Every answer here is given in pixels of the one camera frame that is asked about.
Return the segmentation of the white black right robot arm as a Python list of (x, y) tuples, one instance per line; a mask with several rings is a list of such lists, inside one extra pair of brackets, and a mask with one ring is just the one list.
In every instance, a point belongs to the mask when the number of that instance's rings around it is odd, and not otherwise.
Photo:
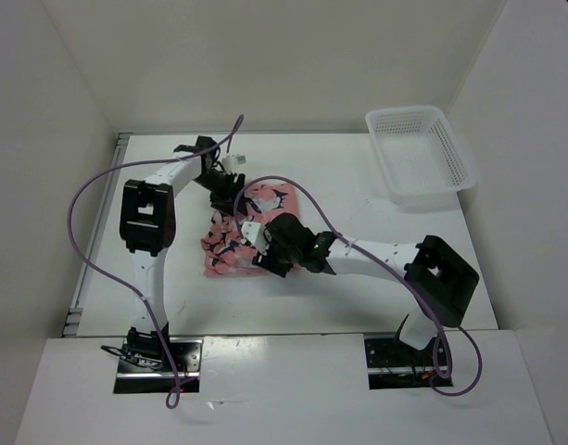
[(253, 264), (281, 277), (298, 266), (310, 273), (364, 275), (405, 286), (417, 308), (393, 343), (395, 357), (404, 364), (422, 358), (439, 327), (461, 327), (479, 283), (478, 272), (435, 235), (419, 243), (386, 244), (333, 231), (314, 234), (291, 213), (266, 224), (244, 222), (242, 235), (257, 251)]

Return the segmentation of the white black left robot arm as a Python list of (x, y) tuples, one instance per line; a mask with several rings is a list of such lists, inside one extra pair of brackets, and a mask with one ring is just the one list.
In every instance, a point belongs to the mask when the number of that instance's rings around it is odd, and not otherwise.
[(246, 177), (225, 169), (215, 140), (199, 136), (192, 146), (180, 145), (174, 161), (143, 180), (129, 180), (122, 190), (120, 238), (129, 250), (134, 287), (144, 300), (127, 334), (127, 361), (158, 371), (172, 357), (169, 321), (164, 305), (164, 265), (176, 237), (175, 198), (190, 183), (209, 191), (210, 206), (224, 215), (247, 214), (236, 196)]

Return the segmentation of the pink shark print shorts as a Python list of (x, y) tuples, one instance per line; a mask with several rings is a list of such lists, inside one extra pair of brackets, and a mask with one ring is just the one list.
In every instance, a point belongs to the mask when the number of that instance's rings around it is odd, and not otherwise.
[(266, 224), (282, 213), (299, 215), (296, 191), (286, 183), (252, 185), (240, 202), (246, 214), (234, 218), (214, 212), (208, 233), (200, 240), (206, 277), (262, 274), (252, 260), (266, 251)]

